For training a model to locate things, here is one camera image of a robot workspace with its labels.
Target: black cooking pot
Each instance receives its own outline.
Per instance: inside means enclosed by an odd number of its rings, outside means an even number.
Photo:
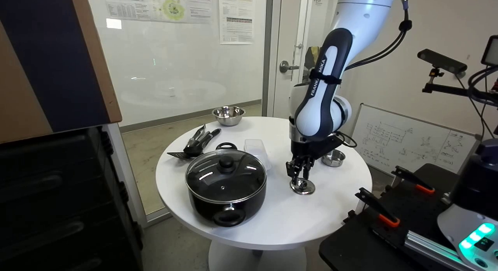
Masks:
[[[197,157],[185,174],[190,202],[204,218],[223,227],[239,225],[263,205],[267,174],[253,155],[221,143]]]

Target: stainless steel bowl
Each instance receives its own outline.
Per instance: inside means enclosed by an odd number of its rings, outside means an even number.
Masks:
[[[339,167],[342,165],[344,159],[345,154],[343,154],[340,150],[334,149],[328,154],[322,156],[322,163],[330,167]]]
[[[224,126],[235,126],[245,115],[245,110],[239,107],[223,106],[215,108],[212,114],[219,124]]]

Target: pot handle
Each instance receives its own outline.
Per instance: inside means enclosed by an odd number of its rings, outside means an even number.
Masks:
[[[237,146],[231,142],[222,142],[217,145],[216,149],[237,149]]]
[[[213,221],[222,227],[233,227],[241,224],[245,220],[244,210],[225,210],[215,213]]]

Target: floor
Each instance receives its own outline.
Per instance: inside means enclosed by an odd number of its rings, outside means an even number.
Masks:
[[[244,109],[248,117],[261,115],[261,104]],[[155,168],[164,149],[183,133],[213,121],[212,115],[206,115],[122,134],[146,214],[164,208],[155,183]]]
[[[372,191],[379,197],[392,177],[370,168]],[[182,270],[208,271],[210,240],[192,232],[176,219],[169,218],[145,230],[144,271]],[[329,266],[318,255],[322,239],[306,246],[307,271],[330,271]]]

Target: pot lid knob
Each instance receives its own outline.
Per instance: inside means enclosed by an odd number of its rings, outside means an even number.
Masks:
[[[222,156],[221,158],[219,158],[218,163],[222,168],[232,168],[233,158],[231,156]]]

